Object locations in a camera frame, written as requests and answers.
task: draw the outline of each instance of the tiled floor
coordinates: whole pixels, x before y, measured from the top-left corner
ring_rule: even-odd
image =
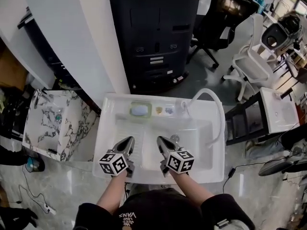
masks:
[[[203,87],[212,89],[220,97],[224,105],[235,105],[235,87],[239,86],[231,81],[220,83],[222,75],[227,73],[231,65],[232,55],[238,52],[252,34],[251,21],[245,21],[236,29],[233,43],[227,48],[215,53],[220,67],[211,68],[212,62],[203,51],[200,51],[187,66],[190,76],[176,88],[163,93],[164,96],[192,98]],[[9,150],[20,150],[21,144],[5,138],[0,139],[2,146]],[[223,184],[232,167],[241,164],[264,162],[272,157],[248,161],[244,158],[244,145],[237,144],[225,148],[225,179],[220,183],[204,184],[215,194],[223,192]],[[31,208],[38,216],[38,228],[43,230],[72,229],[78,206],[84,202],[96,203],[105,190],[108,181],[92,175],[91,162],[58,162],[47,157],[43,158],[46,164],[44,172],[28,173],[30,189],[34,195],[43,193],[48,205],[56,210],[56,215],[45,214],[34,203],[26,191],[22,190],[23,203],[11,204],[12,207]],[[285,226],[295,203],[297,185],[282,181],[286,176],[281,173],[260,177],[258,171],[261,165],[240,167],[234,176],[227,182],[224,189],[232,194],[241,207],[254,221],[257,229],[273,230]],[[0,165],[1,184],[8,194],[9,201],[20,200],[18,185],[26,187],[22,167]],[[292,181],[298,183],[300,178]],[[43,205],[41,196],[37,199]]]

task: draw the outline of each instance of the human arm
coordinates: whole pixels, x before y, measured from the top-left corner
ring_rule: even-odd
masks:
[[[101,195],[97,205],[113,214],[118,209],[121,196],[125,191],[125,180],[127,171],[123,171],[118,176],[114,176]]]
[[[126,176],[126,171],[114,176],[96,205],[85,203],[79,206],[74,230],[95,230],[101,222],[106,226],[114,224],[112,214],[119,207]]]
[[[253,222],[231,195],[213,195],[186,173],[177,174],[170,170],[170,174],[185,196],[201,208],[203,219],[207,224],[214,226],[225,219],[228,221],[235,219],[245,224],[250,230],[255,229]]]
[[[185,196],[194,202],[197,206],[200,207],[204,201],[214,196],[211,192],[199,185],[186,173],[177,174],[176,172],[170,170],[170,174],[180,189],[183,191]]]

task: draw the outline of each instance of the black sleeve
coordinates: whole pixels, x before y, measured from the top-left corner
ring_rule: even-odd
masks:
[[[201,211],[203,219],[211,226],[226,219],[228,221],[240,220],[250,230],[255,229],[254,223],[229,194],[219,194],[208,198],[201,205]]]
[[[113,216],[98,205],[85,203],[79,206],[73,230],[114,229]]]

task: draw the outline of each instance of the faucet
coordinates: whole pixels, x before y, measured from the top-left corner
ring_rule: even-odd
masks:
[[[50,97],[45,91],[43,91],[43,90],[40,90],[40,89],[38,89],[38,90],[36,90],[37,91],[37,97],[36,97],[36,99],[35,99],[35,102],[34,102],[34,109],[36,109],[37,108],[37,103],[38,103],[38,99],[40,98],[40,97],[42,97],[43,99],[45,99],[47,102],[52,102],[53,100],[53,98],[52,97]]]

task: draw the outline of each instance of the sink basin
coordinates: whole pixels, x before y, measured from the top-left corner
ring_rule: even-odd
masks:
[[[59,161],[91,160],[97,114],[74,91],[45,93],[33,95],[23,145]]]
[[[190,107],[189,116],[178,111],[177,103],[182,100],[159,96],[108,94],[104,99],[97,133],[93,174],[110,178],[103,173],[98,161],[117,142],[133,136],[135,145],[130,160],[134,162],[135,171],[133,177],[127,178],[126,181],[140,184],[174,184],[173,178],[164,178],[160,170],[163,156],[156,140],[158,136],[170,138],[176,135],[179,138],[178,144],[195,157],[190,176],[198,183],[222,181],[224,136],[213,145],[207,145],[219,132],[220,118],[216,103],[197,100]],[[132,102],[150,103],[151,116],[132,116]]]
[[[275,94],[282,93],[263,87],[260,89],[260,94],[270,134],[285,132],[299,126],[295,103],[289,95],[280,100]]]

